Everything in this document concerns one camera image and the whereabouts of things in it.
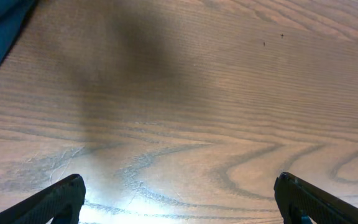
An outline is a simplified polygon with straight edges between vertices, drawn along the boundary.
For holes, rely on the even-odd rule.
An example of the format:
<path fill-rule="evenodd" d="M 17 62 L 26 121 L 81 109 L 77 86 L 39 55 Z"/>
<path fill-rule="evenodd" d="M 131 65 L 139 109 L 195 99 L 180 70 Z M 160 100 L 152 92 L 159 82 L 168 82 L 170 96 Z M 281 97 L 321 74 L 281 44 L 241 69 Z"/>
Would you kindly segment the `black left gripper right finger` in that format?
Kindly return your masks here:
<path fill-rule="evenodd" d="M 284 224 L 358 224 L 358 208 L 303 179 L 282 172 L 274 197 Z"/>

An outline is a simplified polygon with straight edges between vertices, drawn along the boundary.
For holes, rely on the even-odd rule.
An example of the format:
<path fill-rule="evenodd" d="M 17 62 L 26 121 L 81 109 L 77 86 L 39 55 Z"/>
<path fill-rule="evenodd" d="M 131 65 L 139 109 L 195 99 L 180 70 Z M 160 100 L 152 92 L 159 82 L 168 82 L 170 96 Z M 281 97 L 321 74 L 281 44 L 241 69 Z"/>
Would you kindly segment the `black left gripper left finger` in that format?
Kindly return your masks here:
<path fill-rule="evenodd" d="M 78 224 L 86 187 L 72 174 L 0 212 L 0 224 Z"/>

